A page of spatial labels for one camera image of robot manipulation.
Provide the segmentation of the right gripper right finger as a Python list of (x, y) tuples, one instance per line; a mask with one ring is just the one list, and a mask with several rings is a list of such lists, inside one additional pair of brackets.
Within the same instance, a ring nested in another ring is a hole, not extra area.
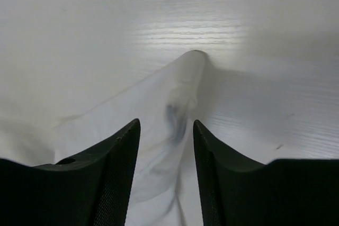
[(338, 160), (257, 162), (193, 125), (204, 225), (338, 225)]

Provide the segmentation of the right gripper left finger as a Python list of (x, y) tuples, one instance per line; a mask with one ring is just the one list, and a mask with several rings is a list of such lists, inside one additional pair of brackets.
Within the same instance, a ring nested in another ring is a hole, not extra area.
[(1, 225), (124, 225), (140, 141), (134, 119), (56, 164), (1, 160)]

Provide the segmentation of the white skirt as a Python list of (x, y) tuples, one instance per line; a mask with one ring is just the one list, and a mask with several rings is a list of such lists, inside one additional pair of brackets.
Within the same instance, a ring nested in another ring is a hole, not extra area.
[(56, 127), (55, 161), (116, 133), (133, 119), (140, 144), (126, 225), (181, 225), (176, 184), (207, 55), (192, 50), (86, 113)]

